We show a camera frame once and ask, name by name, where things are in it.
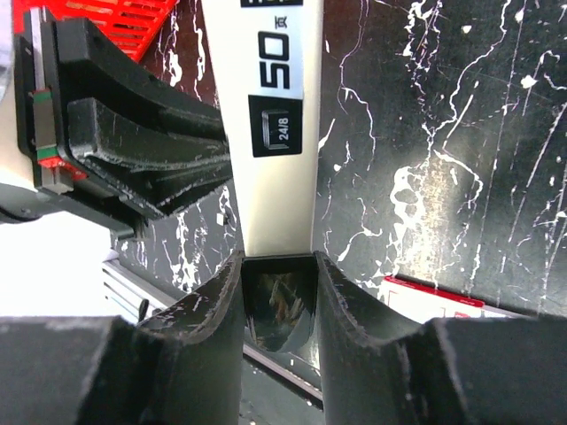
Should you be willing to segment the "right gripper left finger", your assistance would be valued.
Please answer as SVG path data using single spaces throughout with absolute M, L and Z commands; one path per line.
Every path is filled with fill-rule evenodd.
M 243 260 L 233 253 L 207 283 L 138 325 L 2 318 L 2 423 L 237 423 Z

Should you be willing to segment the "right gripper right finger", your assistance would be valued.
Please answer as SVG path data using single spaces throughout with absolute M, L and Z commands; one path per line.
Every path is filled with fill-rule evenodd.
M 563 424 L 563 318 L 414 322 L 316 256 L 329 424 Z

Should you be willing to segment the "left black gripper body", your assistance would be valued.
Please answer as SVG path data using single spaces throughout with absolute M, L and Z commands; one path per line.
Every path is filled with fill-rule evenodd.
M 62 108 L 47 83 L 55 18 L 47 7 L 33 6 L 16 32 L 10 18 L 18 5 L 5 1 L 1 8 L 1 222 L 28 224 L 67 212 L 130 238 L 134 227 L 110 215 L 99 204 L 104 191 L 63 157 Z

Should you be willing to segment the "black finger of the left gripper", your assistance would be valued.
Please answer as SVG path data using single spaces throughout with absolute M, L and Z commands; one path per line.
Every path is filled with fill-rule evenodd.
M 53 30 L 64 105 L 92 97 L 145 128 L 226 142 L 217 109 L 144 70 L 90 20 L 56 21 Z
M 232 178 L 224 142 L 149 129 L 93 97 L 67 113 L 74 159 L 145 217 L 180 213 Z

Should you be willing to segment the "white black large stapler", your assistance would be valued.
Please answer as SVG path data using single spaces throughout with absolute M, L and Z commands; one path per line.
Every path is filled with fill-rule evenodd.
M 202 4 L 250 257 L 312 249 L 319 142 L 320 1 Z

